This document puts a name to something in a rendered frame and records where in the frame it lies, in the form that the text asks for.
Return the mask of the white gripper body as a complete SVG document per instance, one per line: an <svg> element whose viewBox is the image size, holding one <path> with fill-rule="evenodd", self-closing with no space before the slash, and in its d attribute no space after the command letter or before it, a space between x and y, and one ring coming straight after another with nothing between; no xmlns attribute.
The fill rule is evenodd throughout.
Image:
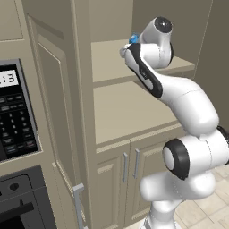
<svg viewBox="0 0 229 229"><path fill-rule="evenodd" d="M120 54L120 57L121 57L121 58L124 58L124 57L125 57L125 52L126 52L126 50L128 49L128 47L129 47L130 45L131 45L131 44L126 44L126 45L124 45L124 46L120 49L119 54Z"/></svg>

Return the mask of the beige open cabinet door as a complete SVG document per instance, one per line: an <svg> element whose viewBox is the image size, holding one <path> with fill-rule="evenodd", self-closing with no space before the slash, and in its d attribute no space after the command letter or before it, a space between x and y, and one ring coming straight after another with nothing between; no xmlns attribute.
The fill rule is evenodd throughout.
<svg viewBox="0 0 229 229"><path fill-rule="evenodd" d="M39 82L44 92L48 128L55 154L53 168L67 229L79 229L72 188L79 183L75 175L76 152L73 124L69 119L71 97L66 55L57 45L58 37L48 26L28 18Z"/></svg>

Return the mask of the small blue box-shaped object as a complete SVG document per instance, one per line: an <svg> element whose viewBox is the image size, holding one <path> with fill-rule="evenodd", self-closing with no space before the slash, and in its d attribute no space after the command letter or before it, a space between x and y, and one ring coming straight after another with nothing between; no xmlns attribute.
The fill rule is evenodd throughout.
<svg viewBox="0 0 229 229"><path fill-rule="evenodd" d="M139 35L136 33L133 33L131 37L129 38L129 43L137 43L139 41Z"/></svg>

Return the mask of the beige base cupboard door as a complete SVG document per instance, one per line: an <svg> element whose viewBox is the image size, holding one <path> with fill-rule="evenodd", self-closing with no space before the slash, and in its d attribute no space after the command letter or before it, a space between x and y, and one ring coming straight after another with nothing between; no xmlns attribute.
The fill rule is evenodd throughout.
<svg viewBox="0 0 229 229"><path fill-rule="evenodd" d="M99 226L97 229L123 229L128 180L123 182L123 153L130 154L124 140L97 150L97 187Z"/></svg>
<svg viewBox="0 0 229 229"><path fill-rule="evenodd" d="M140 196L140 179L144 176L166 170L162 149L171 139L184 136L181 128L160 133L151 132L131 139L131 153L129 163L128 200L126 205L126 222L134 224L141 220L150 210L150 203ZM140 151L137 179L134 179L136 152Z"/></svg>

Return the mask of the black microwave oven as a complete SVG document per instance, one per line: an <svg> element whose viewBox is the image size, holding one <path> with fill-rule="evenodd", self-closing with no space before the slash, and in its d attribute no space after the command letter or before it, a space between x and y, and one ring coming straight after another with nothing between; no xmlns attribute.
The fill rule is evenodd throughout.
<svg viewBox="0 0 229 229"><path fill-rule="evenodd" d="M21 60L0 60L0 161L39 151Z"/></svg>

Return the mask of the beige wall cupboard door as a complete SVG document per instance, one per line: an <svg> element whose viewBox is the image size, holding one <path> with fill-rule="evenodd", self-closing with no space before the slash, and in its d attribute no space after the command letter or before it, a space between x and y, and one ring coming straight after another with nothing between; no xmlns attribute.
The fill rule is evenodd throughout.
<svg viewBox="0 0 229 229"><path fill-rule="evenodd" d="M23 39L21 0L0 0L0 41Z"/></svg>

